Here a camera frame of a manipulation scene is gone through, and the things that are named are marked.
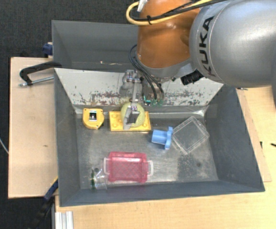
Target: clear plastic box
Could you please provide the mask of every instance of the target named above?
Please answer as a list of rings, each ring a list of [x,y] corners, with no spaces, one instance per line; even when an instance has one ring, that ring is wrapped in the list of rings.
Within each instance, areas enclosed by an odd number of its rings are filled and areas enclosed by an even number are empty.
[[[191,116],[183,123],[174,128],[172,140],[184,154],[188,154],[209,138],[206,127]]]

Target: pink container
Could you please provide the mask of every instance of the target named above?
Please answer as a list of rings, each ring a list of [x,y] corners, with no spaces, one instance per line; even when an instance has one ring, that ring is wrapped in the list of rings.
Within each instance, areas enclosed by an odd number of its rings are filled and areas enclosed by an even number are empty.
[[[110,152],[104,158],[104,173],[108,181],[137,181],[144,183],[153,175],[153,162],[143,153]]]

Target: wooden table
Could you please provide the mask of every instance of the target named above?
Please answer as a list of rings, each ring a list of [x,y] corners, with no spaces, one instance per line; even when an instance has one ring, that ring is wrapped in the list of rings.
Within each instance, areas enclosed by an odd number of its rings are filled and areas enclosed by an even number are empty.
[[[57,175],[52,82],[17,86],[20,69],[47,60],[11,60],[9,198],[43,196]],[[56,211],[73,211],[75,229],[276,228],[276,147],[271,145],[276,144],[276,109],[271,88],[238,94],[263,179],[272,180],[265,182],[265,192],[62,208],[56,196]]]

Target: blue plastic part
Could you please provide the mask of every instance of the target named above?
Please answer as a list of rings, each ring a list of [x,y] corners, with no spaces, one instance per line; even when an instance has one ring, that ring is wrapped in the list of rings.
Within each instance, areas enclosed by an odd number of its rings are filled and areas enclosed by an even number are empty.
[[[152,142],[165,146],[165,149],[170,149],[172,140],[173,128],[169,126],[168,131],[154,130],[152,135]]]
[[[53,55],[53,46],[51,44],[46,43],[42,47],[42,52],[47,55]]]

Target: black floor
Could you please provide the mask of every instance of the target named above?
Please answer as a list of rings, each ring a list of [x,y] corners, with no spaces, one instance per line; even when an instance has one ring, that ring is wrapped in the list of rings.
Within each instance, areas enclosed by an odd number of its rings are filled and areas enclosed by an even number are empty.
[[[136,0],[0,0],[0,136],[9,138],[8,57],[22,52],[43,57],[51,41],[51,20],[126,23],[127,6]],[[27,228],[41,198],[7,199],[8,155],[0,145],[0,229]],[[50,228],[47,220],[41,228]]]

